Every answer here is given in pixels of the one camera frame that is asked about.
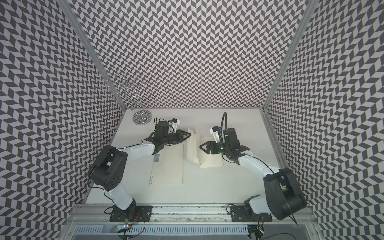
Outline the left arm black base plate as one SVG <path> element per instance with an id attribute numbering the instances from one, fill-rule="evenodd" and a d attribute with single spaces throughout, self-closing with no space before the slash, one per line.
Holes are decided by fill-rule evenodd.
<path id="1" fill-rule="evenodd" d="M 118 207 L 113 206 L 112 213 L 110 215 L 110 222 L 125 222 L 130 220 L 131 222 L 149 222 L 152 215 L 153 206 L 133 206 L 127 210 L 120 210 Z"/>

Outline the small white spiral notebook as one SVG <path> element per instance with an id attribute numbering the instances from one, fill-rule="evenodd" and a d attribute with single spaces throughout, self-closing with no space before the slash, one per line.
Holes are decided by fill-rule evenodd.
<path id="1" fill-rule="evenodd" d="M 197 165 L 201 169 L 205 168 L 218 168 L 224 165 L 224 161 L 220 154 L 208 154 L 206 142 L 214 142 L 213 137 L 202 138 L 199 132 L 195 129 L 188 128 L 188 133 L 191 136 L 187 139 L 186 143 L 186 160 L 192 164 Z"/>

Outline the large white spiral notebook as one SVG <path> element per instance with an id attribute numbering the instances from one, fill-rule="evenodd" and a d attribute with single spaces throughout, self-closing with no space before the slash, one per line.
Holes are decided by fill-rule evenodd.
<path id="1" fill-rule="evenodd" d="M 150 182 L 152 186 L 179 186 L 183 184 L 183 145 L 165 146 L 154 155 Z"/>

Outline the aluminium front rail frame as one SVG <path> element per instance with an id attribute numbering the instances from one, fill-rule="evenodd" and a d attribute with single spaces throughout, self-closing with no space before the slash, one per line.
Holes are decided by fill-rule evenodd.
<path id="1" fill-rule="evenodd" d="M 248 225 L 232 222 L 227 211 L 234 204 L 148 204 L 153 206 L 146 230 L 132 240 L 250 240 Z M 66 221 L 60 240 L 120 240 L 117 231 L 125 222 L 110 222 L 112 208 L 106 204 L 76 205 Z M 296 240 L 323 240 L 320 226 L 309 208 L 288 217 L 265 222 L 267 235 L 291 233 Z M 139 233 L 144 222 L 136 222 L 128 235 Z"/>

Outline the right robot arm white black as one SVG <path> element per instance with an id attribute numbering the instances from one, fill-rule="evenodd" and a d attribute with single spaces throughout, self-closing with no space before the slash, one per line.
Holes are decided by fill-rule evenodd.
<path id="1" fill-rule="evenodd" d="M 249 218 L 263 214 L 271 214 L 277 220 L 294 218 L 294 213 L 307 207 L 305 195 L 291 169 L 280 169 L 256 156 L 250 148 L 240 144 L 234 128 L 224 130 L 215 126 L 210 134 L 214 140 L 199 146 L 203 152 L 225 155 L 263 180 L 265 194 L 245 200 L 244 210 Z"/>

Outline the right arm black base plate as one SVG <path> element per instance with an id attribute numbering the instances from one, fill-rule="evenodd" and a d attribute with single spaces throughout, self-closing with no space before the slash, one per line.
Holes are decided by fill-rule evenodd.
<path id="1" fill-rule="evenodd" d="M 227 211 L 231 215 L 232 222 L 272 222 L 271 214 L 255 214 L 249 207 L 241 205 L 229 205 Z"/>

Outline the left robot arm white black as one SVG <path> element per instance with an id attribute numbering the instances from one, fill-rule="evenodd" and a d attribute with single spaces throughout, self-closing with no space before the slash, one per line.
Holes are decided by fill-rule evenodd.
<path id="1" fill-rule="evenodd" d="M 120 212 L 130 210 L 136 204 L 129 195 L 122 179 L 128 162 L 159 153 L 164 146 L 183 143 L 191 133 L 174 128 L 166 121 L 155 125 L 155 130 L 140 144 L 116 148 L 107 145 L 102 148 L 88 171 L 88 179 L 104 190 Z"/>

